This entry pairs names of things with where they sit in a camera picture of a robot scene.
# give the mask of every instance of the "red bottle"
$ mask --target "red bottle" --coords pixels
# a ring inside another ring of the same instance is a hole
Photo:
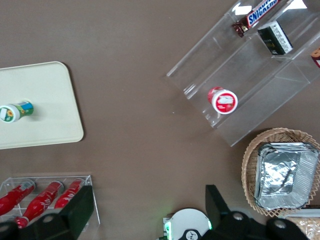
[[[85,180],[81,178],[77,178],[76,180],[74,180],[71,183],[70,187],[56,201],[54,208],[61,209],[65,205],[67,205],[84,184]]]
[[[4,197],[0,198],[0,216],[10,212],[15,205],[21,202],[34,189],[36,184],[30,179],[26,179],[19,186],[8,192]]]
[[[50,204],[57,197],[58,192],[63,191],[63,184],[59,181],[53,181],[43,190],[38,196],[36,196],[26,208],[22,216],[17,216],[14,220],[18,224],[20,229],[25,228],[28,223],[40,216]]]

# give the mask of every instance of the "snickers wrapper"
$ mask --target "snickers wrapper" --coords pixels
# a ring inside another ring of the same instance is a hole
[[[311,57],[315,64],[320,68],[320,47],[311,53]]]
[[[244,34],[256,25],[261,18],[263,18],[274,6],[276,6],[281,0],[263,0],[250,11],[247,16],[244,16],[239,21],[235,22],[232,27],[242,38]]]

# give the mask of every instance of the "wicker basket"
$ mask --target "wicker basket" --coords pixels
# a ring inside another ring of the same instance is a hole
[[[250,206],[257,212],[270,217],[277,217],[283,211],[286,211],[287,213],[289,213],[295,210],[295,209],[288,209],[288,208],[277,208],[273,210],[266,210],[262,207],[259,207],[255,202],[254,196],[255,196],[255,187],[256,187],[258,149],[261,145],[265,143],[279,143],[279,142],[310,143],[320,151],[320,145],[312,138],[311,135],[303,131],[291,130],[287,128],[274,128],[271,130],[267,130],[259,134],[258,136],[256,136],[256,138],[251,141],[251,143],[247,147],[243,156],[242,174],[241,174],[242,186],[244,189],[245,197],[248,203],[250,204]],[[306,205],[309,205],[310,201],[313,200],[320,184],[320,164],[319,163],[320,161],[318,160],[318,165],[314,175],[311,192]]]

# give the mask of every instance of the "brown table surface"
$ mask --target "brown table surface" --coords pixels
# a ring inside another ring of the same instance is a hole
[[[77,143],[1,150],[0,180],[91,174],[100,240],[161,237],[167,214],[205,210],[206,184],[216,184],[230,207],[263,222],[244,195],[243,153],[266,128],[298,129],[320,141],[320,82],[230,147],[166,78],[234,3],[1,1],[0,68],[65,63],[85,136]]]

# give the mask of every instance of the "snickers bar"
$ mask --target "snickers bar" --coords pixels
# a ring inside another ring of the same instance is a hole
[[[247,16],[235,22],[232,27],[242,38],[246,31],[254,26],[259,20],[266,15],[281,0],[263,0],[258,6],[248,13]]]

